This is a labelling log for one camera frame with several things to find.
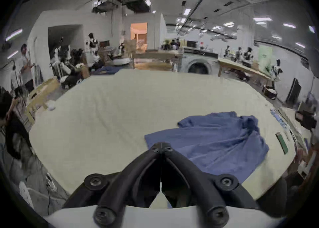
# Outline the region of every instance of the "floor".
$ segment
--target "floor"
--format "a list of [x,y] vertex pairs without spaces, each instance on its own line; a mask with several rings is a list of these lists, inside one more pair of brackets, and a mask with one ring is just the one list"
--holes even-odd
[[[218,74],[219,65],[216,63],[213,66],[213,74]],[[235,73],[227,71],[222,72],[222,77],[231,78],[235,80],[240,80],[236,77]],[[251,87],[256,91],[262,91],[262,88],[253,82],[247,82]],[[61,87],[55,90],[48,96],[48,99],[56,101],[60,96],[62,96],[67,90],[62,89]],[[276,108],[280,107],[282,103],[279,100],[268,99]],[[24,121],[27,131],[31,129],[31,123],[28,121],[25,115],[23,115],[23,110],[20,112],[21,118]],[[68,198],[66,191],[54,180],[56,190],[47,189],[47,170],[42,165],[41,161],[37,158],[36,155],[32,155],[32,152],[27,147],[24,140],[20,138],[15,139],[15,145],[17,149],[20,149],[22,155],[22,162],[13,159],[5,149],[5,138],[3,135],[0,135],[0,163],[4,167],[5,173],[10,178],[12,186],[19,191],[19,183],[23,181],[30,194],[34,210],[41,216],[47,216],[59,209],[62,208],[63,204]],[[153,206],[157,206],[157,200],[153,202]]]

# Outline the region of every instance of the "screw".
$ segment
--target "screw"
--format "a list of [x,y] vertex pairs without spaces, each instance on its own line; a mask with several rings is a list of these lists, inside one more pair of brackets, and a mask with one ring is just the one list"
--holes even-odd
[[232,183],[233,183],[232,180],[229,179],[229,178],[223,178],[223,179],[221,180],[221,182],[222,182],[222,184],[225,185],[225,186],[231,186]]
[[102,180],[100,178],[92,178],[90,181],[90,184],[92,186],[99,186],[102,183]]

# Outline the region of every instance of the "person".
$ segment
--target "person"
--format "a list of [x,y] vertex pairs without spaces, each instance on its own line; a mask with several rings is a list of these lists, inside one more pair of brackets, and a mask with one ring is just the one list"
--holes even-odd
[[5,145],[7,152],[15,159],[20,160],[21,154],[13,147],[13,135],[20,134],[33,153],[30,143],[29,134],[18,116],[13,112],[14,106],[17,104],[19,97],[12,98],[10,93],[3,87],[0,87],[0,125],[5,126]]
[[241,47],[238,47],[238,51],[236,52],[236,55],[235,55],[235,60],[234,62],[236,62],[237,60],[241,60]]
[[16,65],[13,64],[11,71],[11,89],[14,91],[16,96],[22,95],[22,82],[21,82],[21,74],[16,71]]
[[33,87],[33,79],[32,79],[32,73],[31,68],[34,66],[34,64],[31,64],[30,56],[27,57],[26,54],[26,44],[23,44],[21,46],[21,58],[18,60],[18,67],[20,69],[22,83],[27,88],[28,92],[34,90]]
[[180,46],[181,46],[181,42],[179,41],[179,39],[177,39],[176,44],[177,44],[177,46],[178,46],[178,48],[177,48],[177,49],[179,49],[179,48],[180,48]]

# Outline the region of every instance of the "fluorescent light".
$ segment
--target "fluorescent light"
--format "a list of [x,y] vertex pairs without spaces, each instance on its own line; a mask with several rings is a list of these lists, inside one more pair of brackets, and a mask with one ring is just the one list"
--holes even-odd
[[12,56],[16,55],[17,53],[18,53],[18,51],[13,52],[12,54],[10,54],[10,55],[8,56],[7,59],[10,59]]
[[286,27],[290,27],[290,28],[296,28],[296,26],[292,25],[292,24],[287,24],[287,23],[283,23],[284,26]]
[[272,19],[270,19],[269,17],[254,18],[254,20],[255,20],[256,22],[259,22],[259,21],[272,21]]
[[296,45],[302,47],[302,48],[306,48],[304,45],[300,44],[300,43],[295,43]]
[[224,26],[233,25],[234,23],[225,23]]
[[5,39],[5,41],[8,41],[9,39],[12,39],[14,36],[16,36],[16,35],[18,35],[18,34],[20,34],[20,33],[22,33],[22,29],[19,29],[19,30],[17,30],[17,31],[12,32],[11,35],[8,36],[8,37]]
[[190,8],[185,9],[184,15],[188,15],[190,12]]
[[315,28],[314,28],[314,27],[309,26],[309,30],[310,30],[312,33],[315,32]]

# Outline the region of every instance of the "ceiling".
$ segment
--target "ceiling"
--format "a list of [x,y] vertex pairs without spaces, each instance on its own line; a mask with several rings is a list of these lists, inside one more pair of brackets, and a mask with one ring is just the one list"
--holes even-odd
[[[162,13],[167,25],[175,25],[176,19],[182,17],[184,9],[193,9],[199,0],[150,1],[152,2],[151,11],[155,10],[156,13]],[[182,7],[182,1],[186,1],[185,7]],[[27,39],[34,22],[42,11],[53,9],[90,11],[93,2],[94,0],[30,0],[22,4],[8,28],[9,32],[19,28],[24,30],[19,37],[21,41],[13,43],[13,46],[16,45],[14,48],[21,46],[21,43]],[[221,33],[231,36],[232,33],[237,31],[237,25],[240,22],[239,11],[246,7],[251,7],[256,17],[269,16],[272,18],[272,21],[267,23],[266,27],[256,25],[255,39],[275,43],[297,52],[298,50],[295,48],[299,49],[299,47],[296,46],[295,42],[303,43],[306,47],[318,46],[316,35],[308,29],[308,25],[314,25],[314,21],[317,19],[311,16],[305,0],[267,0],[257,4],[250,4],[246,0],[203,0],[191,16],[193,22],[189,21],[188,23],[189,25],[196,25],[198,28],[210,30],[216,25],[223,26],[224,23],[234,22],[234,27],[224,27],[221,30]],[[282,23],[292,23],[297,28],[288,28],[283,26]],[[169,32],[173,32],[174,28],[174,26],[167,27]],[[215,35],[216,33],[207,31],[205,34]],[[274,39],[273,35],[280,36],[281,39]]]

